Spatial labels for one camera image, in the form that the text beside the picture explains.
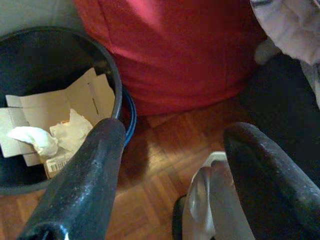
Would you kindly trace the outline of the crumpled white tissue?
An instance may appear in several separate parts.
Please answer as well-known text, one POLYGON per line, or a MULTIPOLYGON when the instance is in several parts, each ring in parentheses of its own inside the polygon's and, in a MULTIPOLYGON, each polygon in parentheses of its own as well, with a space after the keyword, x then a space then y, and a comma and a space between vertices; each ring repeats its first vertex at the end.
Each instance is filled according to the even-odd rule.
POLYGON ((32 145, 40 156, 51 157, 58 151, 58 140, 42 128, 17 126, 9 131, 7 136, 32 145))
POLYGON ((92 129, 93 125, 72 108, 68 121, 62 121, 49 128, 58 145, 69 152, 76 152, 92 129))

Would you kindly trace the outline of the black round trash bin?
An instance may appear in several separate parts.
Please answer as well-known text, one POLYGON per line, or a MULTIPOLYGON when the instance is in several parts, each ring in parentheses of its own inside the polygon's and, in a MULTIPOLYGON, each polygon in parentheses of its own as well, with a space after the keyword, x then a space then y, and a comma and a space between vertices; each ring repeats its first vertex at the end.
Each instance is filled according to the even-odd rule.
MULTIPOLYGON (((25 96, 61 90, 90 68, 105 74, 115 94, 112 117, 119 119, 123 86, 111 53, 87 34, 40 26, 0 37, 0 108, 6 95, 25 96)), ((22 156, 0 150, 0 196, 42 190, 49 181, 41 166, 28 167, 22 156)))

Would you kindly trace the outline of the pink cartoon quilt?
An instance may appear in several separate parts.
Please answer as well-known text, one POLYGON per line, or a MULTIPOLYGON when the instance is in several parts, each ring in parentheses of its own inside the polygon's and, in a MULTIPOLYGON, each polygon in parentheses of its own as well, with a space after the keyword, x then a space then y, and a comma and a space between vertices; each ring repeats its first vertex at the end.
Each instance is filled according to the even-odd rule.
POLYGON ((320 0, 249 0, 267 35, 254 60, 264 65, 278 53, 299 60, 320 108, 320 0))

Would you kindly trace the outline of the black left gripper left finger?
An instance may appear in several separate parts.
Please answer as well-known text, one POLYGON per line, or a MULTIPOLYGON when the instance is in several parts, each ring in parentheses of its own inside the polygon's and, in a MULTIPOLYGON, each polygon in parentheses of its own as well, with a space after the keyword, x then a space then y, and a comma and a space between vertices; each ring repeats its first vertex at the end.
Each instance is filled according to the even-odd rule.
POLYGON ((104 240, 125 133, 118 119, 101 120, 51 180, 17 240, 104 240))

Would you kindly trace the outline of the large red cushion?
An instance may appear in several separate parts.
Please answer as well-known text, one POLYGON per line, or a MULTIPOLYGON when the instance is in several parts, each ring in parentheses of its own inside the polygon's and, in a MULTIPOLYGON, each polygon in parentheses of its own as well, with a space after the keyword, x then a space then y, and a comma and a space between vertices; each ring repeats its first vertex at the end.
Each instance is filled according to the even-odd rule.
POLYGON ((109 50, 141 116, 206 107, 240 93, 266 35, 249 0, 74 0, 109 50))

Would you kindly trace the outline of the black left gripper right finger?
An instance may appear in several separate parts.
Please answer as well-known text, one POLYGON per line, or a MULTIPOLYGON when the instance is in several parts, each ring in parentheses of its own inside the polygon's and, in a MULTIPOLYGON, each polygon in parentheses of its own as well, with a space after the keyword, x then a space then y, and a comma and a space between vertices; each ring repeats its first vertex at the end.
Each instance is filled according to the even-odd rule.
POLYGON ((256 126, 223 134, 241 207, 255 240, 320 240, 320 188, 256 126))

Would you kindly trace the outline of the flattened cardboard box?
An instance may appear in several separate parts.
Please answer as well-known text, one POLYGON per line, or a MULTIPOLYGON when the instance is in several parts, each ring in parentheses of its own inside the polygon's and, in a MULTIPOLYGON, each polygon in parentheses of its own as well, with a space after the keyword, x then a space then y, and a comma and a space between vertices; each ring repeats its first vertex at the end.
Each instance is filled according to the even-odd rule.
POLYGON ((7 136, 15 127, 36 127, 49 131, 51 126, 69 120, 70 110, 87 119, 93 126, 110 118, 115 93, 105 74, 97 75, 90 68, 70 86, 62 90, 26 96, 6 95, 7 106, 0 107, 0 150, 4 158, 28 155, 28 166, 39 164, 34 148, 7 136))

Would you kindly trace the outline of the small labelled cardboard box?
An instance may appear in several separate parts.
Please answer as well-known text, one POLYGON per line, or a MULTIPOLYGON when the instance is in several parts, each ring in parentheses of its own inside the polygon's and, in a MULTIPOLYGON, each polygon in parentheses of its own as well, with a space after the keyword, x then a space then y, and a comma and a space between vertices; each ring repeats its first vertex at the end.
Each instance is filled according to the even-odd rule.
POLYGON ((54 178, 68 163, 73 155, 71 153, 57 155, 44 162, 44 170, 48 179, 54 178))

